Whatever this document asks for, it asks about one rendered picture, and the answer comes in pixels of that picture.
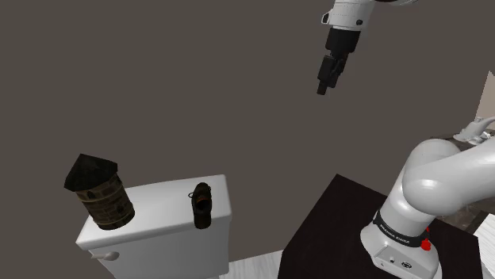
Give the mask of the dark robot stand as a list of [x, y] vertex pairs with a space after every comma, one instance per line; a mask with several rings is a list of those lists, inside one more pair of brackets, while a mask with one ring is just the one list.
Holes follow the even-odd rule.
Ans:
[[[337, 174], [282, 252], [278, 279], [399, 279], [379, 268], [360, 231], [386, 196]], [[483, 279], [478, 238], [434, 220], [442, 279]]]

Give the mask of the brown tower figure black roof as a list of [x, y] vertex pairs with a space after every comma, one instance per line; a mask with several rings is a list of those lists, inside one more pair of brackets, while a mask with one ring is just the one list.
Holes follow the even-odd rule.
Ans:
[[117, 172], [116, 162], [80, 154], [64, 181], [63, 187], [76, 194], [102, 230], [123, 227], [135, 216]]

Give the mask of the white toilet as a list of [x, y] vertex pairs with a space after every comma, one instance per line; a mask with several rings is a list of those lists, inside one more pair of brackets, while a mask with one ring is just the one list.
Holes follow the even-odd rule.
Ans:
[[[194, 226], [191, 204], [201, 182], [213, 200], [205, 229]], [[229, 272], [232, 208], [223, 174], [128, 187], [126, 193], [135, 210], [128, 224], [102, 230], [88, 218], [75, 241], [115, 279], [218, 279]]]

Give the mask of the dark brown shoe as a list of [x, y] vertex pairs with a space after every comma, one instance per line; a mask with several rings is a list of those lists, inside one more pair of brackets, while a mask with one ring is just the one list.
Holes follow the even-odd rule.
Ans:
[[194, 226], [197, 229], [206, 229], [211, 225], [211, 212], [213, 208], [211, 187], [200, 182], [196, 185], [194, 191], [188, 194], [191, 200], [192, 211], [194, 215]]

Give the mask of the white sink faucet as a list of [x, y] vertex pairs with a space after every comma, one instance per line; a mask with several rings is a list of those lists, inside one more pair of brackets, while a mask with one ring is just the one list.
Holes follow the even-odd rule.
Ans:
[[475, 117], [460, 133], [453, 135], [459, 142], [479, 145], [495, 136], [494, 131], [488, 127], [495, 122], [495, 117]]

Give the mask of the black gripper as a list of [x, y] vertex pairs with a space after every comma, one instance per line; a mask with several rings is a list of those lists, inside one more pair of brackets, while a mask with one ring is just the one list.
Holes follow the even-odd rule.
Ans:
[[325, 48], [331, 55], [326, 55], [317, 75], [319, 80], [317, 94], [325, 95], [327, 88], [335, 88], [347, 62], [347, 55], [355, 51], [359, 42], [360, 31], [330, 28]]

